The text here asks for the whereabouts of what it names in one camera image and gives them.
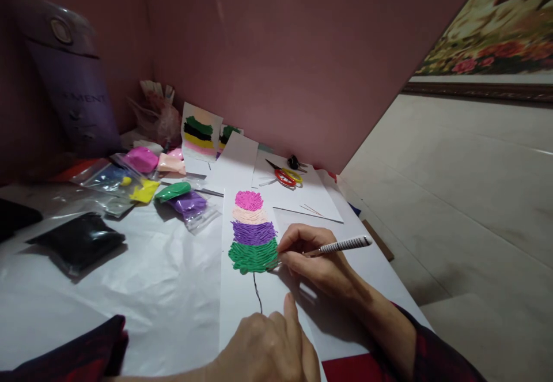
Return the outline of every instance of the pink wall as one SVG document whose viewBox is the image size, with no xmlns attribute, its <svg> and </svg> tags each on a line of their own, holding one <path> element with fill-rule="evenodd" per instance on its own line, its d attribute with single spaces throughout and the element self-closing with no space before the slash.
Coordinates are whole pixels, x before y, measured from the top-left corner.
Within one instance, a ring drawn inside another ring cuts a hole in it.
<svg viewBox="0 0 553 382">
<path fill-rule="evenodd" d="M 50 1 L 95 27 L 120 131 L 134 127 L 124 97 L 154 78 L 176 88 L 178 107 L 186 99 L 279 153 L 340 172 L 465 0 Z M 18 38 L 0 34 L 12 64 L 0 73 L 2 112 L 15 116 L 0 122 L 0 139 L 59 149 Z M 14 103 L 22 109 L 10 114 Z"/>
<path fill-rule="evenodd" d="M 148 0 L 154 75 L 339 173 L 464 2 Z"/>
</svg>

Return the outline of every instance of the table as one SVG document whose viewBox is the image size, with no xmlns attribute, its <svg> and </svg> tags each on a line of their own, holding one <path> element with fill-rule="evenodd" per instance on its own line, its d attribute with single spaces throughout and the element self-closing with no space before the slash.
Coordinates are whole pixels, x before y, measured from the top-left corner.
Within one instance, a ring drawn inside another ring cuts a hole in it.
<svg viewBox="0 0 553 382">
<path fill-rule="evenodd" d="M 323 171 L 319 175 L 344 224 L 276 209 L 278 228 L 302 222 L 331 229 L 338 239 L 366 234 L 334 180 Z M 13 369 L 115 314 L 125 315 L 130 337 L 122 374 L 169 375 L 210 362 L 218 354 L 221 217 L 197 236 L 164 205 L 137 206 L 119 220 L 107 219 L 126 235 L 127 248 L 76 283 L 24 241 L 75 214 L 98 211 L 95 196 L 65 184 L 0 189 L 1 198 L 45 216 L 0 244 L 0 369 Z M 220 207 L 222 200 L 210 198 Z M 356 250 L 345 254 L 361 277 L 429 326 L 378 246 L 369 250 L 363 258 Z M 359 335 L 337 337 L 323 309 L 308 313 L 321 360 L 355 349 Z"/>
</svg>

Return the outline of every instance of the wire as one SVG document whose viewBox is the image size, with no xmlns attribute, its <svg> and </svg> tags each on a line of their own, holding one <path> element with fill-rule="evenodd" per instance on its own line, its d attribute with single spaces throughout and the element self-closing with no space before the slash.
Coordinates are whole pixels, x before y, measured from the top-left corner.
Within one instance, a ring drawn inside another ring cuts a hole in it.
<svg viewBox="0 0 553 382">
<path fill-rule="evenodd" d="M 257 283 L 255 282 L 255 273 L 253 274 L 253 286 L 255 287 L 255 294 L 259 300 L 259 308 L 261 309 L 261 314 L 263 314 L 263 304 L 261 304 L 261 298 L 259 297 L 259 292 L 257 290 Z"/>
</svg>

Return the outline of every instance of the red flower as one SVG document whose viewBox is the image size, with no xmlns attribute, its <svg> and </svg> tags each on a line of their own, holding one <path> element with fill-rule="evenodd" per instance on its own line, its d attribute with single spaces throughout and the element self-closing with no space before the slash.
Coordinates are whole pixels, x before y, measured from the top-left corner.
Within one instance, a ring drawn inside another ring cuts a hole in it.
<svg viewBox="0 0 553 382">
<path fill-rule="evenodd" d="M 499 48 L 495 52 L 495 56 L 498 58 L 511 58 L 512 56 L 518 55 L 524 49 L 524 45 L 520 42 L 511 41 L 499 45 Z"/>
<path fill-rule="evenodd" d="M 457 62 L 457 65 L 453 67 L 452 71 L 457 74 L 464 74 L 466 72 L 472 71 L 476 66 L 476 59 L 469 58 L 464 61 Z"/>
<path fill-rule="evenodd" d="M 532 45 L 526 49 L 522 60 L 541 60 L 553 55 L 553 43 Z"/>
<path fill-rule="evenodd" d="M 489 58 L 484 59 L 481 61 L 478 65 L 480 66 L 490 66 L 494 63 L 495 58 L 493 56 L 490 56 Z"/>
<path fill-rule="evenodd" d="M 482 49 L 480 52 L 478 52 L 477 57 L 482 58 L 483 56 L 493 55 L 497 52 L 497 50 L 500 48 L 501 45 L 492 45 L 489 47 L 486 47 Z"/>
</svg>

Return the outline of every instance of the purple bottle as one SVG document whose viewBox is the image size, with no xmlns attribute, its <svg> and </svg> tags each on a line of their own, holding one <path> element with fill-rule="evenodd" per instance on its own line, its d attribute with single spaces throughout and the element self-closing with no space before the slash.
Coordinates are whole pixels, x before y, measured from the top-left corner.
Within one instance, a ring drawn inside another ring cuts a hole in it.
<svg viewBox="0 0 553 382">
<path fill-rule="evenodd" d="M 120 151 L 92 26 L 77 13 L 46 1 L 22 4 L 18 10 L 27 47 L 77 156 Z"/>
</svg>

